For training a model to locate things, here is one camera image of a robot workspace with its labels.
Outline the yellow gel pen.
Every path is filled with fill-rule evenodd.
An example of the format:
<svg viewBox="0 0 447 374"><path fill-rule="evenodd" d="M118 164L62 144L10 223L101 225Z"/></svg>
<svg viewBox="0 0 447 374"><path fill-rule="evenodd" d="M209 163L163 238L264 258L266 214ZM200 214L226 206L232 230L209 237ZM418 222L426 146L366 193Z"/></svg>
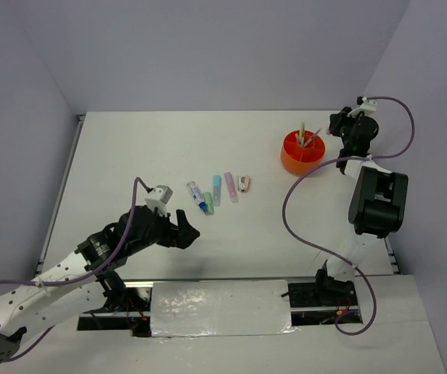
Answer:
<svg viewBox="0 0 447 374"><path fill-rule="evenodd" d="M304 131L305 131L305 122L301 122L300 128L298 130L298 143L301 146L304 146Z"/></svg>

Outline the grey pink pen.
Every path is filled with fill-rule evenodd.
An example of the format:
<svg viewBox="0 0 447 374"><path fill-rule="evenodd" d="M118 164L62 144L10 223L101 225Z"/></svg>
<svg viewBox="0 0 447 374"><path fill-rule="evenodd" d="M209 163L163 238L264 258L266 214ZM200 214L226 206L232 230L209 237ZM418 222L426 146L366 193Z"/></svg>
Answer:
<svg viewBox="0 0 447 374"><path fill-rule="evenodd" d="M297 143L300 145L300 146L304 146L304 142L305 142L305 140L306 140L306 137L305 137L305 133L304 132L299 132L299 133L297 133L297 136L296 136L296 138L297 138Z"/></svg>

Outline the small green highlighter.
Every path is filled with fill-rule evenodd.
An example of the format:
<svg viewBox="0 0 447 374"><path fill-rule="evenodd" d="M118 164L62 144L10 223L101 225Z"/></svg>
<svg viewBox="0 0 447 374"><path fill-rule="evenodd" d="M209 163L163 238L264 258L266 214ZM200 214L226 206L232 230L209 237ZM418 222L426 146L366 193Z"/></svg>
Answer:
<svg viewBox="0 0 447 374"><path fill-rule="evenodd" d="M213 205L212 194L210 192L204 192L203 193L203 197L204 197L204 200L205 200L207 213L209 215L214 215L215 210L214 210L214 205Z"/></svg>

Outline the light blue highlighter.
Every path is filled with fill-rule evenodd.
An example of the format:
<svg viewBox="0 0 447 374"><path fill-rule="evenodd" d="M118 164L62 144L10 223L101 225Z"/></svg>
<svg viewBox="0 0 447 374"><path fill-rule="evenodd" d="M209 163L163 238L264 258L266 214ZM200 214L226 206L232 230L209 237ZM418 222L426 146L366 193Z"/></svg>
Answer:
<svg viewBox="0 0 447 374"><path fill-rule="evenodd" d="M213 176L213 196L212 196L214 206L220 206L221 186L222 186L221 176L214 175Z"/></svg>

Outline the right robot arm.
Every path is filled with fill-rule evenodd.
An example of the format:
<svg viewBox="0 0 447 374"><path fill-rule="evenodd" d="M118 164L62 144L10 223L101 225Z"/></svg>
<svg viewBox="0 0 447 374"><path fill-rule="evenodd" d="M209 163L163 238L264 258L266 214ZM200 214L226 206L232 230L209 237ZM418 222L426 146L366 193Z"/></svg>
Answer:
<svg viewBox="0 0 447 374"><path fill-rule="evenodd" d="M348 210L351 229L339 256L330 256L315 276L314 299L330 305L350 291L356 267L390 233L400 229L407 200L408 176L379 167L369 154L378 135L376 120L364 110L343 108L329 116L329 134L342 140L336 167L356 181Z"/></svg>

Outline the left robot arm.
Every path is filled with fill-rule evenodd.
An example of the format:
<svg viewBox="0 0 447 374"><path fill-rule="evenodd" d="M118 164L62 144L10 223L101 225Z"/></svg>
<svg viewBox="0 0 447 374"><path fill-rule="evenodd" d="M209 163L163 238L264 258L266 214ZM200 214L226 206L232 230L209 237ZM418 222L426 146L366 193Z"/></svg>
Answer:
<svg viewBox="0 0 447 374"><path fill-rule="evenodd" d="M0 364L21 357L23 344L72 316L121 309L128 292L117 268L151 245L186 249L200 236L183 210L176 216L172 223L168 214L136 206L51 269L0 295Z"/></svg>

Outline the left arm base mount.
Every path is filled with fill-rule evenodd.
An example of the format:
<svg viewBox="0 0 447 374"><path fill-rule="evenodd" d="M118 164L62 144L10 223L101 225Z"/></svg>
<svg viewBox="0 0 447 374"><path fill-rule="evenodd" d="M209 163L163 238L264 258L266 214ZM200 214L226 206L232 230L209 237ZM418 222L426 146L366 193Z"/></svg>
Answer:
<svg viewBox="0 0 447 374"><path fill-rule="evenodd" d="M79 316L78 331L128 331L132 337L151 337L152 284L123 281L117 273L100 280L106 302Z"/></svg>

